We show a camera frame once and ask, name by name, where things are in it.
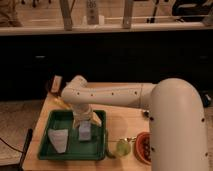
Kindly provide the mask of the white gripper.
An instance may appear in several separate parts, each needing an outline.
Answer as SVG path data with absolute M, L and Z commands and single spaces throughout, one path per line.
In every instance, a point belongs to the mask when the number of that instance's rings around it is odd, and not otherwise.
M 90 107 L 78 108 L 74 106 L 72 109 L 74 121 L 72 127 L 74 129 L 78 128 L 82 121 L 87 121 L 92 116 L 92 109 Z

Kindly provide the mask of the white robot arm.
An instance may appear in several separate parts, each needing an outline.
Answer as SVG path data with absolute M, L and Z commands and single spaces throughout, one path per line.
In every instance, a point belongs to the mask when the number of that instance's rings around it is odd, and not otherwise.
M 85 104 L 147 109 L 152 171 L 210 171 L 204 107 L 189 82 L 167 78 L 157 84 L 90 88 L 76 76 L 61 96 L 77 113 Z

